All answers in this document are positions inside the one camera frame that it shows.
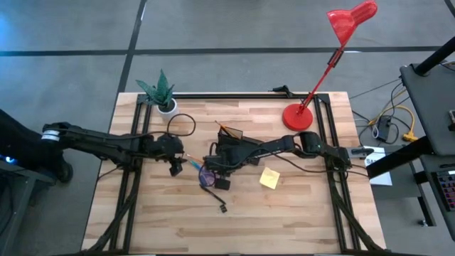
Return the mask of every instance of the electrical plug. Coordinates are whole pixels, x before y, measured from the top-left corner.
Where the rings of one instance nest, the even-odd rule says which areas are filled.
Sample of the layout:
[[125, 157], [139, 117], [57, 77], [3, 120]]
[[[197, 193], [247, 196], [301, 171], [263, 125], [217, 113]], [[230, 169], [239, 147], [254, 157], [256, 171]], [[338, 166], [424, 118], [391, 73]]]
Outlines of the electrical plug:
[[408, 133], [403, 134], [403, 140], [405, 140], [406, 142], [415, 142], [418, 139], [419, 138], [414, 136], [414, 132], [412, 132], [412, 131], [409, 131]]

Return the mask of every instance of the artificial plant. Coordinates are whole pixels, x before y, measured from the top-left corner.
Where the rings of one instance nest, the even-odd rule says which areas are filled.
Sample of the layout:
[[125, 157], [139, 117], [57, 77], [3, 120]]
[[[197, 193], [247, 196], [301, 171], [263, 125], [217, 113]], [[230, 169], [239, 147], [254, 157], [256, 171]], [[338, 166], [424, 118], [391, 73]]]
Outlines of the artificial plant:
[[147, 85], [144, 81], [136, 80], [137, 85], [140, 86], [148, 96], [150, 105], [155, 104], [163, 109], [170, 107], [172, 102], [172, 88], [174, 85], [169, 87], [168, 79], [161, 70], [158, 83], [155, 85]]

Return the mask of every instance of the butcher block tabletop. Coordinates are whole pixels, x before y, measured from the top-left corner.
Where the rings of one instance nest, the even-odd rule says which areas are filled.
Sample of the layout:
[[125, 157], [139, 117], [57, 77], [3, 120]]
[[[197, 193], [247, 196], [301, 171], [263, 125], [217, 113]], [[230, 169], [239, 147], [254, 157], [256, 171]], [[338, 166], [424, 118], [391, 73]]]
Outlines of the butcher block tabletop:
[[[358, 146], [358, 136], [347, 92], [328, 92], [336, 131], [341, 146]], [[131, 131], [137, 93], [121, 93], [112, 118], [111, 134]], [[177, 99], [180, 113], [192, 116], [197, 127], [193, 135], [181, 137], [185, 152], [202, 159], [209, 146], [218, 140], [220, 128], [215, 120], [244, 131], [243, 135], [270, 141], [294, 134], [282, 123], [282, 111], [299, 100], [283, 99]], [[331, 144], [326, 111], [323, 108], [328, 143]], [[192, 130], [192, 121], [175, 118], [170, 131], [185, 134]], [[164, 131], [166, 123], [156, 109], [152, 110], [149, 131]], [[314, 114], [310, 131], [318, 132]], [[281, 154], [302, 168], [325, 170], [323, 158], [299, 159]], [[363, 165], [361, 160], [354, 164]], [[273, 156], [261, 159], [259, 166], [245, 166], [231, 177], [229, 191], [209, 188], [226, 203], [220, 203], [199, 187], [198, 171], [190, 163], [171, 177], [169, 164], [146, 159], [142, 168], [136, 202], [130, 253], [139, 254], [301, 254], [340, 252], [333, 217], [327, 175], [306, 173]], [[280, 173], [276, 189], [259, 183], [265, 167]], [[100, 175], [115, 168], [104, 161]], [[351, 170], [366, 174], [365, 169]], [[102, 177], [96, 185], [90, 217], [82, 248], [92, 246], [114, 217], [122, 170]], [[365, 231], [381, 247], [384, 237], [368, 178], [350, 174], [348, 186], [355, 217]], [[120, 227], [123, 244], [126, 217]], [[343, 221], [346, 240], [350, 243], [346, 219]]]

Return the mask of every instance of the yellow sticky note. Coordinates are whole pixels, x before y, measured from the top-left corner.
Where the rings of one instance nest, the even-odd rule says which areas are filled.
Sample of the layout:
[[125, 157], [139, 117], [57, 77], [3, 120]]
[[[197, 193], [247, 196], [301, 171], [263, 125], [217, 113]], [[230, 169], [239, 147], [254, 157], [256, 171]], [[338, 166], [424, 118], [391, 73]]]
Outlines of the yellow sticky note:
[[278, 184], [278, 178], [279, 172], [271, 170], [268, 167], [265, 167], [259, 182], [264, 186], [267, 186], [271, 189], [275, 189]]

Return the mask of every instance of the gray floor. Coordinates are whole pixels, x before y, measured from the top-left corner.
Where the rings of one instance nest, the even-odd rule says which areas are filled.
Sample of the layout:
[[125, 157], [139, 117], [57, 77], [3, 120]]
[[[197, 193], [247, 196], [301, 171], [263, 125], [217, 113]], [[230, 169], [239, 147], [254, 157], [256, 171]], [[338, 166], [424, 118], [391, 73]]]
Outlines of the gray floor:
[[[125, 50], [140, 0], [47, 0], [0, 3], [0, 51]], [[349, 9], [358, 0], [149, 0], [136, 48], [336, 47], [325, 12]], [[442, 0], [378, 0], [378, 14], [361, 26], [349, 46], [439, 46], [455, 33]], [[345, 53], [321, 91], [350, 95], [394, 80], [399, 67], [430, 52]], [[266, 91], [283, 84], [308, 91], [331, 53], [135, 56], [126, 84], [155, 82], [163, 68], [179, 92]], [[106, 132], [125, 62], [119, 56], [0, 57], [0, 108], [34, 130], [68, 121]], [[373, 118], [394, 85], [352, 99], [352, 108]], [[412, 107], [410, 101], [405, 103]], [[397, 116], [410, 123], [406, 112]], [[398, 124], [401, 133], [403, 125]], [[422, 136], [419, 122], [415, 133]], [[376, 145], [371, 136], [365, 144]], [[15, 255], [54, 255], [80, 249], [95, 177], [96, 158], [67, 152], [73, 181], [42, 192], [30, 207]], [[451, 241], [431, 193], [437, 227], [421, 228], [417, 199], [377, 201], [387, 247], [395, 252], [449, 255]]]

